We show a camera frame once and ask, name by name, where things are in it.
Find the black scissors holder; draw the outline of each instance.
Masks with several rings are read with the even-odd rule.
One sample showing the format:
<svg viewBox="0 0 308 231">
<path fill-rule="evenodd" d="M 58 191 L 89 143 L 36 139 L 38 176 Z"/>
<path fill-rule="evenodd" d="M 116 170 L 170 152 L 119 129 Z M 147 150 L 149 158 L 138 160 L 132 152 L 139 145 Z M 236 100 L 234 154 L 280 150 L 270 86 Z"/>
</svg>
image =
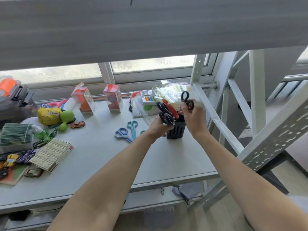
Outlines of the black scissors holder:
<svg viewBox="0 0 308 231">
<path fill-rule="evenodd" d="M 183 137 L 186 127 L 184 116 L 179 114 L 179 119 L 175 121 L 174 128 L 167 133 L 168 139 L 179 139 Z"/>
</svg>

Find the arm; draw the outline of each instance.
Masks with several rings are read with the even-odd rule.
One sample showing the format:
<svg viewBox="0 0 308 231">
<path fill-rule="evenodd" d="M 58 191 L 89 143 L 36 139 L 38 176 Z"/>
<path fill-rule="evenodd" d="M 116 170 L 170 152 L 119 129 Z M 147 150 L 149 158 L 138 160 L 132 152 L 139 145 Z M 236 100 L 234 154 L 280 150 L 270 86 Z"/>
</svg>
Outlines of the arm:
<svg viewBox="0 0 308 231">
<path fill-rule="evenodd" d="M 203 107 L 197 104 L 190 113 L 182 103 L 181 109 L 187 128 L 255 230 L 308 230 L 308 215 L 303 210 L 211 136 Z"/>
<path fill-rule="evenodd" d="M 171 129 L 156 118 L 147 131 L 75 192 L 48 231 L 112 231 L 145 154 L 157 138 Z"/>
</svg>

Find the white table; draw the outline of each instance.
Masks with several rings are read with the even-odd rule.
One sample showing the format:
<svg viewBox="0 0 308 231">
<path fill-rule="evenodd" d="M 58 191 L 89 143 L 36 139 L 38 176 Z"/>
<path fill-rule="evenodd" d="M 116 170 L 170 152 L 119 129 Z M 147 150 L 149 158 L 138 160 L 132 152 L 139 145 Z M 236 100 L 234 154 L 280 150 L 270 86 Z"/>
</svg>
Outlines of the white table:
<svg viewBox="0 0 308 231">
<path fill-rule="evenodd" d="M 71 143 L 75 149 L 53 173 L 44 172 L 40 178 L 23 177 L 17 185 L 0 184 L 0 214 L 47 206 L 66 201 L 96 171 L 118 152 L 128 146 L 114 132 L 133 120 L 129 100 L 124 100 L 122 113 L 110 113 L 105 101 L 96 102 L 94 116 L 83 117 L 75 106 L 76 120 L 84 120 L 82 129 L 68 128 L 56 138 Z M 137 136 L 148 126 L 138 121 Z M 149 149 L 132 185 L 131 193 L 219 177 L 201 146 L 186 129 L 183 138 L 159 138 Z"/>
</svg>

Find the red toy car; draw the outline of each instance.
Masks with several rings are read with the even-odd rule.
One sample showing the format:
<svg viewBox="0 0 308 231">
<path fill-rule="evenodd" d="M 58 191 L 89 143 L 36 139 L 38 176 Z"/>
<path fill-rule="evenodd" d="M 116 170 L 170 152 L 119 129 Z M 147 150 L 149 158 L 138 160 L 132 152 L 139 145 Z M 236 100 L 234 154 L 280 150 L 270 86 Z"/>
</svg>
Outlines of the red toy car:
<svg viewBox="0 0 308 231">
<path fill-rule="evenodd" d="M 84 121 L 81 121 L 81 122 L 72 122 L 72 123 L 71 123 L 71 128 L 74 129 L 74 128 L 84 127 L 85 124 L 86 124 L 86 123 L 85 123 Z"/>
</svg>

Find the person's left hand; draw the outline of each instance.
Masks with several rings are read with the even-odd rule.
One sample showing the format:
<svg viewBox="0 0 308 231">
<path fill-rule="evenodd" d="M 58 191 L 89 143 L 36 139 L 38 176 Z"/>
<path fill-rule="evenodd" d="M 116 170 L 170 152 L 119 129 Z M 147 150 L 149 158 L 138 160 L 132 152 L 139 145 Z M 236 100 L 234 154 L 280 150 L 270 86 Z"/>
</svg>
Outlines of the person's left hand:
<svg viewBox="0 0 308 231">
<path fill-rule="evenodd" d="M 149 134 L 150 136 L 152 136 L 154 138 L 154 141 L 156 139 L 158 139 L 159 137 L 166 136 L 166 133 L 168 133 L 170 130 L 172 130 L 174 127 L 173 126 L 167 126 L 164 125 L 162 120 L 160 119 L 159 116 L 157 116 L 151 126 L 148 128 L 148 130 L 146 130 L 144 133 Z"/>
</svg>

